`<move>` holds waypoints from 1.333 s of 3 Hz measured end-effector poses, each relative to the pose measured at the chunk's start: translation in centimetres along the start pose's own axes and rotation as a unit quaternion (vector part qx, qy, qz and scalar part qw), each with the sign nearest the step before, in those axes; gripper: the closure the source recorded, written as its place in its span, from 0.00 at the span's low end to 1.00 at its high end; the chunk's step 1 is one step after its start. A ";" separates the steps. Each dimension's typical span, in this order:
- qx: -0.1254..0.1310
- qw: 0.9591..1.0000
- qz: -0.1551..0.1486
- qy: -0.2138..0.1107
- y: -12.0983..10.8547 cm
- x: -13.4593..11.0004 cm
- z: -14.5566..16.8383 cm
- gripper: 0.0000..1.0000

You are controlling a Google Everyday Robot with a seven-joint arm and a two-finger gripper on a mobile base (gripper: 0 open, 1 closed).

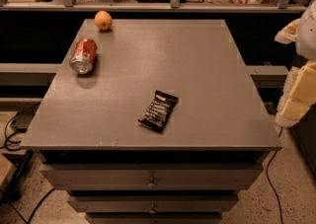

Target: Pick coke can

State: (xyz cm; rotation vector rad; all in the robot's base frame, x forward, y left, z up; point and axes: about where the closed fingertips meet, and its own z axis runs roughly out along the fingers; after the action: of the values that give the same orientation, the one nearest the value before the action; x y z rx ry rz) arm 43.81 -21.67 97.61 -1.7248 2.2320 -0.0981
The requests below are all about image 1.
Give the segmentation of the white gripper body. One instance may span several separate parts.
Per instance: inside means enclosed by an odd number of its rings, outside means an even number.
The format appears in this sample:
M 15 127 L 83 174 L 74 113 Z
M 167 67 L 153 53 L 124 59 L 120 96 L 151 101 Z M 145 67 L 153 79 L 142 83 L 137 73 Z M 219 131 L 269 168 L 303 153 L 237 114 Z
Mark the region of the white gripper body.
M 316 1 L 300 18 L 296 31 L 296 52 L 307 58 L 316 59 Z

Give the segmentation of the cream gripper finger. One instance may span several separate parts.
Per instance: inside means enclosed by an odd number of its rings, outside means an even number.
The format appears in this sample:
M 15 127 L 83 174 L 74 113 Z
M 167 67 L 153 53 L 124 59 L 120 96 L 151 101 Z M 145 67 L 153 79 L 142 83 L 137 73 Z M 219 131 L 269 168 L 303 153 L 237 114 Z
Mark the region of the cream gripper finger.
M 300 20 L 296 19 L 285 26 L 275 36 L 275 41 L 283 44 L 289 44 L 296 41 L 297 28 Z
M 308 60 L 288 72 L 276 108 L 276 123 L 292 127 L 300 122 L 310 108 L 316 104 L 316 61 Z

